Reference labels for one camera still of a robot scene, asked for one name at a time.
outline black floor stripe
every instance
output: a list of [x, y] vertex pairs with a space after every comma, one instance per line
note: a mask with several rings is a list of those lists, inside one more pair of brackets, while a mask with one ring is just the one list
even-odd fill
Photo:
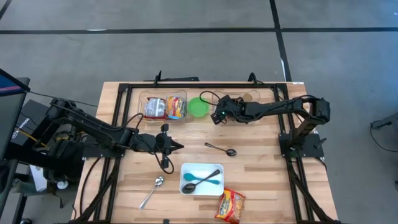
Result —
[[275, 32], [274, 28], [225, 27], [181, 29], [104, 29], [104, 30], [0, 30], [0, 34], [186, 34], [186, 33], [231, 33]]
[[282, 59], [282, 61], [283, 61], [282, 66], [283, 66], [284, 73], [285, 73], [285, 80], [287, 82], [291, 82], [292, 76], [290, 75], [289, 63], [287, 61], [287, 54], [286, 54], [286, 49], [285, 49], [285, 44], [284, 44], [284, 38], [282, 36], [282, 31], [280, 29], [278, 11], [276, 9], [275, 0], [269, 0], [269, 4], [271, 5], [272, 18], [274, 19], [276, 39], [278, 41], [280, 59]]
[[282, 28], [282, 32], [397, 32], [398, 27]]
[[0, 20], [3, 17], [4, 13], [6, 13], [8, 7], [10, 6], [12, 0], [7, 0], [6, 3], [4, 3], [3, 7], [0, 10]]

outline spoon handle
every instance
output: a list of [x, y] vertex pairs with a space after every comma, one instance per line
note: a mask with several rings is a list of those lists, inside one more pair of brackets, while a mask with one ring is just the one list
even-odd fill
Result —
[[140, 204], [139, 209], [143, 210], [145, 205], [147, 204], [147, 202], [150, 199], [150, 196], [152, 196], [152, 194], [155, 192], [156, 190], [156, 186], [151, 190], [151, 192], [149, 193], [149, 195], [144, 199], [144, 201]]
[[202, 183], [203, 181], [205, 181], [205, 180], [207, 180], [207, 179], [209, 179], [209, 178], [212, 178], [212, 177], [214, 177], [215, 175], [218, 175], [218, 174], [220, 174], [220, 170], [219, 170], [219, 169], [217, 169], [217, 170], [214, 171], [212, 174], [210, 174], [208, 177], [206, 177], [206, 178], [204, 178], [203, 180], [199, 181], [199, 182], [196, 183], [195, 185], [198, 185], [198, 184]]
[[218, 149], [218, 150], [221, 150], [221, 151], [226, 152], [224, 149], [219, 148], [219, 147], [216, 147], [216, 146], [214, 146], [214, 145], [212, 145], [212, 144], [210, 144], [210, 143], [207, 143], [207, 142], [205, 142], [205, 146], [207, 146], [207, 147], [212, 147], [213, 149]]

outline snack bag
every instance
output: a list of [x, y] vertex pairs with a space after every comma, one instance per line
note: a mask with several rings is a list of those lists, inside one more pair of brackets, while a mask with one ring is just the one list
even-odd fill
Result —
[[145, 118], [166, 119], [166, 103], [161, 98], [150, 97], [145, 104]]
[[215, 218], [221, 218], [226, 222], [238, 224], [241, 219], [243, 203], [246, 197], [227, 188], [224, 188], [224, 194], [220, 197]]
[[166, 97], [166, 115], [169, 119], [180, 119], [185, 116], [185, 100], [181, 97]]

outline metal spoon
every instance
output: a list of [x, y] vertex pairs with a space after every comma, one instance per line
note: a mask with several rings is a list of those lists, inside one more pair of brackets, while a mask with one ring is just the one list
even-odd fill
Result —
[[145, 205], [147, 204], [148, 200], [150, 199], [150, 196], [152, 196], [152, 194], [155, 192], [155, 190], [157, 188], [159, 188], [160, 186], [162, 186], [164, 183], [164, 177], [163, 176], [158, 176], [155, 179], [155, 186], [154, 188], [151, 190], [151, 192], [149, 193], [149, 195], [144, 199], [144, 201], [140, 204], [139, 209], [142, 210], [144, 209]]
[[236, 156], [237, 155], [237, 152], [235, 151], [235, 149], [224, 150], [222, 148], [216, 147], [216, 146], [214, 146], [214, 145], [212, 145], [210, 143], [207, 143], [207, 142], [205, 143], [205, 146], [212, 147], [213, 149], [218, 149], [218, 150], [224, 151], [228, 156]]
[[220, 174], [220, 170], [219, 170], [219, 169], [217, 169], [216, 171], [214, 171], [212, 174], [210, 174], [208, 177], [204, 178], [203, 180], [197, 182], [196, 184], [193, 184], [193, 183], [186, 184], [186, 185], [182, 188], [182, 192], [185, 193], [185, 194], [190, 194], [190, 193], [192, 193], [192, 192], [195, 190], [195, 187], [196, 187], [198, 184], [200, 184], [200, 183], [202, 183], [203, 181], [205, 181], [205, 180], [207, 180], [207, 179], [209, 179], [209, 178], [211, 178], [211, 177], [214, 177], [214, 176], [216, 176], [216, 175], [218, 175], [218, 174]]

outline clear plastic container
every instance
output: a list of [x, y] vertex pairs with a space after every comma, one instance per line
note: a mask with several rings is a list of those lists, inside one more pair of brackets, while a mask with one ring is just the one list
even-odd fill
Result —
[[144, 118], [146, 121], [152, 121], [153, 123], [164, 123], [164, 121], [167, 121], [167, 123], [184, 123], [185, 118], [187, 116], [187, 92], [184, 90], [179, 90], [179, 91], [162, 91], [162, 92], [151, 92], [151, 91], [143, 91], [139, 95], [139, 102], [138, 102], [138, 113], [146, 114], [145, 112], [145, 105], [148, 103], [149, 98], [161, 98], [163, 100], [166, 100], [166, 97], [168, 96], [176, 96], [176, 97], [181, 97], [185, 100], [184, 104], [184, 111], [185, 111], [185, 116], [179, 119], [151, 119], [151, 118]]
[[[215, 91], [214, 93], [216, 93], [220, 98], [224, 97], [225, 95], [229, 95], [232, 99], [238, 98], [238, 97], [242, 97], [243, 100], [245, 102], [260, 102], [260, 93], [256, 90], [251, 90], [251, 91]], [[213, 95], [211, 97], [212, 103], [213, 104], [217, 104], [218, 103], [218, 98]], [[214, 113], [216, 111], [216, 106], [211, 106], [211, 110]], [[231, 126], [235, 126], [235, 125], [254, 125], [259, 121], [253, 121], [250, 122], [248, 124], [245, 123], [238, 123], [236, 122], [233, 118], [226, 118], [227, 122], [226, 124], [220, 123], [219, 125], [231, 125]]]

